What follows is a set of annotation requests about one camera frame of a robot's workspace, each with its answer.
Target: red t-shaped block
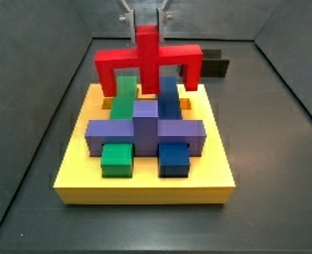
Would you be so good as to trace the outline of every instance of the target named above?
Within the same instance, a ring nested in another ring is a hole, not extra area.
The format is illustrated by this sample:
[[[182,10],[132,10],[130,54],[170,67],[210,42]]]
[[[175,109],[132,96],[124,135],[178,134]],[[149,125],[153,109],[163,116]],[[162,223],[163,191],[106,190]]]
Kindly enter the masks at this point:
[[[159,93],[159,66],[183,65],[187,91],[198,89],[203,53],[199,45],[159,47],[158,27],[137,27],[137,49],[100,51],[95,66],[106,97],[116,95],[116,68],[139,67],[142,93]]]

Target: dark green block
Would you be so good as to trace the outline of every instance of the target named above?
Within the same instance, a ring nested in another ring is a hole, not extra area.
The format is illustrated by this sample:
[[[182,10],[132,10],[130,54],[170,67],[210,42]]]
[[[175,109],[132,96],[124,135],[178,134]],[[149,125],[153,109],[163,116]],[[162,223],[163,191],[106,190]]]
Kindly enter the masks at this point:
[[[110,119],[131,119],[132,111],[134,99],[130,97],[115,97],[110,111]]]
[[[132,178],[132,144],[104,144],[100,167],[104,178]]]
[[[137,99],[137,82],[137,76],[119,76],[116,97]]]

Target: block structure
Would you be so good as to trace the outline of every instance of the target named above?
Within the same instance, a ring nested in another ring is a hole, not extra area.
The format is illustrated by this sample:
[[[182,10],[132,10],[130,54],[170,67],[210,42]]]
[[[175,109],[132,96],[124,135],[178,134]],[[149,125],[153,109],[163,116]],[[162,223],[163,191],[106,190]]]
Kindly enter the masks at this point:
[[[159,144],[186,143],[190,156],[202,156],[207,136],[203,121],[182,119],[177,78],[163,77],[161,81],[158,101],[132,101],[132,113],[126,109],[132,119],[88,121],[84,136],[91,156],[100,156],[106,143],[134,144],[135,156],[142,157],[158,156]]]
[[[207,138],[202,157],[190,158],[189,178],[159,178],[158,158],[135,157],[132,178],[104,178],[98,169],[102,157],[90,157],[83,135],[90,119],[108,120],[102,109],[99,84],[90,86],[78,124],[67,148],[55,190],[67,204],[175,204],[226,203],[234,191],[234,177],[224,149],[218,126],[203,85],[187,92],[178,86],[181,98],[191,101],[183,120],[203,119]]]
[[[116,68],[139,67],[143,94],[159,93],[159,66],[182,65],[187,91],[198,88],[203,53],[199,45],[159,47],[159,32],[154,25],[137,27],[137,49],[100,51],[95,66],[106,97],[116,95]]]

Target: purple cuboid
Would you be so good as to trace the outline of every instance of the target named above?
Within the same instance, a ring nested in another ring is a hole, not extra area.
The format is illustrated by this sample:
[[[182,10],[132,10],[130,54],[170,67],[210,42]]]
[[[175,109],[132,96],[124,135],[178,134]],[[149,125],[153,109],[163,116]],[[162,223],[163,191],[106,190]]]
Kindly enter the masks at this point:
[[[86,142],[92,157],[102,156],[104,143],[134,143],[132,120],[90,120]]]
[[[159,143],[187,143],[190,156],[202,156],[207,137],[202,120],[159,120],[158,137]]]
[[[158,101],[135,101],[132,113],[135,156],[158,155],[158,121]]]

